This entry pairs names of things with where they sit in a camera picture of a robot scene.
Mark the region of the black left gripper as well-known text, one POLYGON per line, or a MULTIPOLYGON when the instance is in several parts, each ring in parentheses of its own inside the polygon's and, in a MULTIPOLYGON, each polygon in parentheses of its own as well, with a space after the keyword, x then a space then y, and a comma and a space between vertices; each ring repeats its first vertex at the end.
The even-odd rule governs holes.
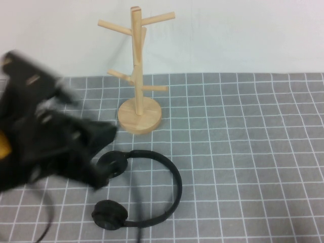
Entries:
POLYGON ((112 143, 117 126, 45 109, 15 112, 15 183, 58 175, 99 190, 109 183, 88 157, 112 143))

